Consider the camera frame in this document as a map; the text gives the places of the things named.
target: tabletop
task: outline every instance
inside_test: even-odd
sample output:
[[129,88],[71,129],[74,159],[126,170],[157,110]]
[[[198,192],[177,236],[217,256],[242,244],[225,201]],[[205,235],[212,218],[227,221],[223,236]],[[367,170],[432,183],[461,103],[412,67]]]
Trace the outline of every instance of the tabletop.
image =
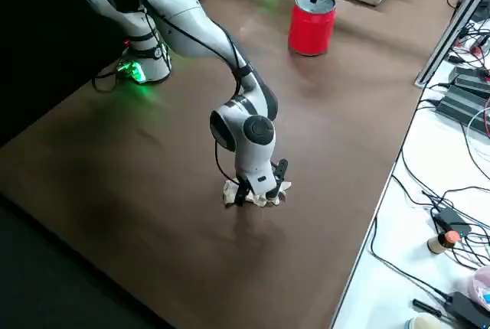
[[[435,83],[447,83],[452,68],[452,64],[444,62],[423,91],[421,99],[442,98],[444,90],[428,88]],[[332,321],[331,327],[334,329],[402,328],[406,321],[417,315],[411,305],[414,298],[442,309],[442,302],[433,292],[414,284],[373,256],[371,241],[375,230],[377,234],[373,246],[379,256],[445,293],[456,290],[466,292],[472,271],[456,264],[450,253],[434,256],[427,249],[426,241],[435,236],[430,208],[410,201],[393,175],[417,203],[430,201],[408,173],[403,164],[402,152],[410,171],[438,195],[449,189],[467,186],[488,188],[490,182],[472,163],[459,124],[425,107],[431,106],[421,103],[419,108],[423,109],[414,114]],[[490,154],[488,139],[473,131],[469,132],[469,137],[473,147]],[[476,155],[475,149],[472,149],[472,153],[479,166],[488,174],[490,163]],[[448,198],[458,209],[490,224],[490,193],[470,189],[448,195]],[[454,327],[452,325],[443,323],[443,327]]]

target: red cylinder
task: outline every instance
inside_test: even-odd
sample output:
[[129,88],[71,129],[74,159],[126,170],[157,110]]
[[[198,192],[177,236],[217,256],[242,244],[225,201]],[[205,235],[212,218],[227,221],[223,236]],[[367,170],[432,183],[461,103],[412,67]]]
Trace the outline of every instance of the red cylinder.
[[335,20],[335,0],[296,0],[289,29],[289,48],[316,56],[328,50]]

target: crumpled cloth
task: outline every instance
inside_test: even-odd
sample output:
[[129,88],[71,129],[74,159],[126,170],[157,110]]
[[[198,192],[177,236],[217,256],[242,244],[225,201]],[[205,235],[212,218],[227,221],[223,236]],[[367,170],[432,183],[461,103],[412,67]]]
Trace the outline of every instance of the crumpled cloth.
[[[274,207],[280,204],[281,201],[286,201],[286,190],[288,190],[291,187],[291,183],[288,181],[283,181],[281,184],[281,187],[279,189],[279,193],[277,194],[277,197],[273,200],[267,200],[266,195],[254,195],[251,192],[248,193],[248,195],[245,197],[245,200],[254,203],[259,207]],[[235,195],[237,195],[238,191],[238,185],[235,183],[226,180],[224,183],[223,187],[223,202],[224,205],[230,206],[231,204],[234,204],[235,202]]]

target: power adapter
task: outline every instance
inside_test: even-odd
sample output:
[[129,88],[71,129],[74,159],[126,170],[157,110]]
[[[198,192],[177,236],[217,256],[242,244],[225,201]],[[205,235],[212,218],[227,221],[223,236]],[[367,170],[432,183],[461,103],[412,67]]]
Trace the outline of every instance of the power adapter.
[[456,231],[461,237],[468,236],[472,228],[451,208],[444,208],[434,216],[437,225],[444,231]]
[[440,100],[436,111],[457,123],[462,122],[464,125],[467,125],[472,117],[480,112],[479,116],[476,116],[472,123],[472,129],[486,136],[482,113],[484,108],[485,99],[466,90],[462,90],[457,86],[451,86],[444,98]]
[[490,82],[482,69],[455,67],[449,75],[449,83],[483,99],[490,96]]
[[444,308],[465,327],[490,328],[490,312],[473,302],[461,292],[454,292]]

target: brown table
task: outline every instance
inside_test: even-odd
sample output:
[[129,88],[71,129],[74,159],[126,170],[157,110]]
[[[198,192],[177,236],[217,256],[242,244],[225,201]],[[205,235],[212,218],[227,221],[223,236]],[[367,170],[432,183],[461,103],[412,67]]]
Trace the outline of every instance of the brown table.
[[[176,327],[321,327],[451,11],[444,0],[339,0],[330,52],[305,58],[286,45],[292,0],[204,6],[279,97],[287,204],[223,208],[208,116],[233,77],[218,60],[180,57],[160,86],[86,85],[60,103],[2,148],[0,191]],[[220,158],[232,172],[232,155]]]

